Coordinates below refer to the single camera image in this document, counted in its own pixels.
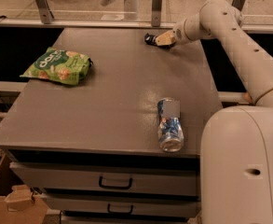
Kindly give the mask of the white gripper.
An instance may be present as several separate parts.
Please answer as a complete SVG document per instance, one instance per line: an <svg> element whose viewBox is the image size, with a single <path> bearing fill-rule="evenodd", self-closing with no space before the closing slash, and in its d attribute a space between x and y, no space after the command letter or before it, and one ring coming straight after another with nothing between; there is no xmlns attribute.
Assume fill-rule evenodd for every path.
<svg viewBox="0 0 273 224"><path fill-rule="evenodd" d="M174 24L172 31L167 31L156 38L156 44L160 46L170 46L175 43L190 43L191 40L185 31L186 20L178 21Z"/></svg>

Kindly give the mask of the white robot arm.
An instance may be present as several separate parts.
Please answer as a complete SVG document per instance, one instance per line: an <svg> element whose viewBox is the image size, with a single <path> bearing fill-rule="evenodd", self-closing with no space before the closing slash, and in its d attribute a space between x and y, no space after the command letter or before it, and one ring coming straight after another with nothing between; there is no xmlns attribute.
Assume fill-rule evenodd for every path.
<svg viewBox="0 0 273 224"><path fill-rule="evenodd" d="M252 99L218 111L203 130L202 224L273 224L273 57L240 22L226 0L208 0L157 38L159 45L217 39Z"/></svg>

